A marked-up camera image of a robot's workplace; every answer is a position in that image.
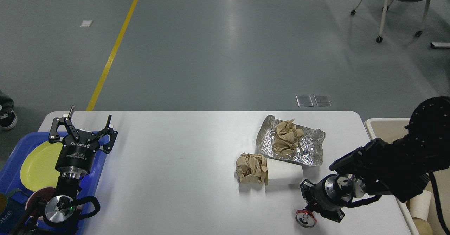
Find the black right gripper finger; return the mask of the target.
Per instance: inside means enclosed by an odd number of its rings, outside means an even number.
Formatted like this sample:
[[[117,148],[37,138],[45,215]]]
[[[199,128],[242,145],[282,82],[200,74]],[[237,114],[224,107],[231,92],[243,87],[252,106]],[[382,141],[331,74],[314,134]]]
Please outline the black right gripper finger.
[[[340,223],[344,218],[345,214],[341,208],[323,208],[323,207],[310,207],[310,211],[315,211],[320,214],[323,218],[329,219],[331,221]]]
[[[311,203],[314,203],[314,187],[315,184],[312,183],[309,179],[304,179],[300,183],[300,189],[302,192],[302,198],[306,201],[306,206],[308,207]]]

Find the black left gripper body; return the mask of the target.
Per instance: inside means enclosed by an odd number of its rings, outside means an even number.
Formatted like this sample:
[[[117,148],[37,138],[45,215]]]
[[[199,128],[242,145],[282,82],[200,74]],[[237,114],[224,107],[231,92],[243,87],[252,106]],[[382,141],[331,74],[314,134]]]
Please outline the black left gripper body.
[[[55,169],[61,177],[81,177],[90,174],[97,150],[98,140],[88,144],[82,139],[76,142],[72,136],[62,140],[63,147],[58,156]]]

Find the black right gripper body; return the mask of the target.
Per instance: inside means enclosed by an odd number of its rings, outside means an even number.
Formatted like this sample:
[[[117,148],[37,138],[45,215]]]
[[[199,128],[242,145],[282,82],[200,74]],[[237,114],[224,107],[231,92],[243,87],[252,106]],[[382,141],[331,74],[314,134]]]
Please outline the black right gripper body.
[[[312,210],[320,214],[343,214],[347,193],[338,184],[338,175],[328,175],[313,187]]]

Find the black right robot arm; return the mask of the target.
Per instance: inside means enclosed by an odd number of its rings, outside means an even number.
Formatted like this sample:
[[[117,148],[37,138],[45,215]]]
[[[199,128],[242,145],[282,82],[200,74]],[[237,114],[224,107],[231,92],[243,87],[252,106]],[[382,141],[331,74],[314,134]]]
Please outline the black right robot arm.
[[[369,205],[383,195],[394,195],[404,203],[431,183],[440,225],[449,234],[434,176],[435,171],[449,168],[449,113],[448,96],[429,98],[415,108],[402,138],[391,143],[373,139],[334,161],[329,170],[336,174],[315,184],[304,179],[300,189],[307,205],[296,212],[297,223],[314,227],[314,212],[339,223],[344,207]]]

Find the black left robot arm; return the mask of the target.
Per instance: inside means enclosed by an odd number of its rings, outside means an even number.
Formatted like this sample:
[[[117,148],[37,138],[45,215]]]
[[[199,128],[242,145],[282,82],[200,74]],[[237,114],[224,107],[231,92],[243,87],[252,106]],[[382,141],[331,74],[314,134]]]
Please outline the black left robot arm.
[[[95,216],[100,203],[92,194],[81,197],[82,180],[92,173],[96,154],[110,154],[118,132],[111,125],[108,115],[105,127],[91,132],[75,128],[72,115],[75,107],[62,117],[55,117],[48,135],[49,144],[61,144],[55,170],[58,180],[49,199],[32,195],[29,204],[9,231],[10,235],[58,235],[57,231],[40,228],[42,218],[50,227],[62,227],[62,235],[74,235],[79,230],[78,222]]]

